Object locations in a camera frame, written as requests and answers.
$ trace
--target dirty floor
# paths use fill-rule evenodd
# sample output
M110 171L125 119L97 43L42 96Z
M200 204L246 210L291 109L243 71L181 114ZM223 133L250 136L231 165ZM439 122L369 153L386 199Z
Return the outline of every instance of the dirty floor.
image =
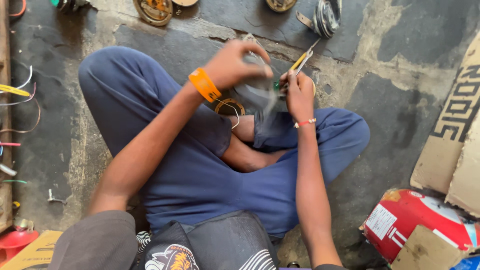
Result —
M48 0L27 0L27 11L11 20L12 83L23 82L30 65L42 108L31 133L13 157L16 216L39 231L65 230L78 221L111 155L78 85L82 59L105 46L138 49L156 59L180 84L230 38L251 32L274 58L276 75L287 70L316 35L295 18L311 16L315 0L302 0L287 13L264 0L200 0L165 27L139 20L131 0L92 0L92 6L64 15ZM11 0L11 12L21 1ZM370 126L365 151L329 187L333 236L352 270L384 265L364 242L358 226L383 192L406 187L440 112L469 42L480 29L478 0L344 0L342 26L322 41L307 64L320 108L341 107ZM13 126L29 129L34 103L13 107ZM67 205L48 203L48 189ZM298 227L280 246L282 266L296 260L309 267Z

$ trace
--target navy blue pants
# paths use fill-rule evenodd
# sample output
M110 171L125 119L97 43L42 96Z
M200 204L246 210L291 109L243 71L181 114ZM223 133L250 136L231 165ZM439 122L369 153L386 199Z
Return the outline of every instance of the navy blue pants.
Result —
M181 88L155 60L125 47L104 48L85 58L79 80L113 156ZM362 152L370 131L360 116L348 110L318 109L314 114L320 163L329 184ZM271 166L241 173L219 158L230 144L230 120L201 105L141 189L152 231L171 220L194 224L239 209L256 213L266 230L277 236L298 224L297 131L287 112L274 118L275 130L255 128L253 146L293 150Z

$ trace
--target red wire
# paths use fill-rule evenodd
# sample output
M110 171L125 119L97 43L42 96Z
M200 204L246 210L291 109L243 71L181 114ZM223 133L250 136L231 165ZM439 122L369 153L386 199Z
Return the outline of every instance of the red wire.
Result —
M22 3L23 3L22 10L17 14L10 14L10 17L18 17L18 16L21 16L25 13L25 10L26 10L26 7L27 7L27 0L22 0Z

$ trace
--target hand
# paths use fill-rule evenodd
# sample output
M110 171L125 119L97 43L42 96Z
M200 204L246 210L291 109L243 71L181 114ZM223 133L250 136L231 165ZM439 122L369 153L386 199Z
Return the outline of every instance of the hand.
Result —
M313 119L313 81L305 73L289 70L280 77L288 80L287 108L295 122Z
M270 57L260 45L251 41L231 40L203 68L218 90L228 89L252 76L271 78L269 65L248 64L243 56L249 52L260 55L266 63Z

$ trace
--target red string bracelet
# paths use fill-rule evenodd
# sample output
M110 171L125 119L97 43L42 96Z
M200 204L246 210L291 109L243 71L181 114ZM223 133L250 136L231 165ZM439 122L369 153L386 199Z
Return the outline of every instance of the red string bracelet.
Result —
M311 123L315 123L317 122L317 119L316 118L313 118L313 119L308 119L307 121L303 121L303 122L300 122L300 123L297 123L295 122L295 124L293 125L295 128L299 128L300 126L303 126L303 125L306 125L306 124L311 124Z

